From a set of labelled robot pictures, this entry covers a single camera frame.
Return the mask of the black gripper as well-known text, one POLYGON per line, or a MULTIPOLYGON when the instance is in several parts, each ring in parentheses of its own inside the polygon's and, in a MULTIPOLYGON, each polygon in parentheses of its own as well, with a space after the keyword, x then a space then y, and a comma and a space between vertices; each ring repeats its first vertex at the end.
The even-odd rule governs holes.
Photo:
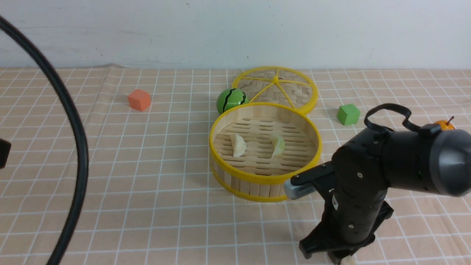
POLYGON ((384 198, 389 185, 377 168, 338 166, 331 162, 291 178, 291 184, 311 183, 324 199, 319 224, 299 241, 304 258, 327 252, 333 264, 353 256, 375 240, 375 230, 393 210, 384 198))

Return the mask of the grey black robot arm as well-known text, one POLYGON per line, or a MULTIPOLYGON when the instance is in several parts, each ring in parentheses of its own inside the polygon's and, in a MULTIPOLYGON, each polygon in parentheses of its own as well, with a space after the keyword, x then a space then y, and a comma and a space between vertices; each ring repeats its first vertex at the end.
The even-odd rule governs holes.
POLYGON ((470 134, 427 124, 418 131, 365 128, 338 148, 330 161, 284 183, 291 200, 318 192, 319 224, 300 240, 304 258, 326 252, 334 264, 375 241, 394 210, 385 201, 397 188, 451 197, 470 192, 470 134))

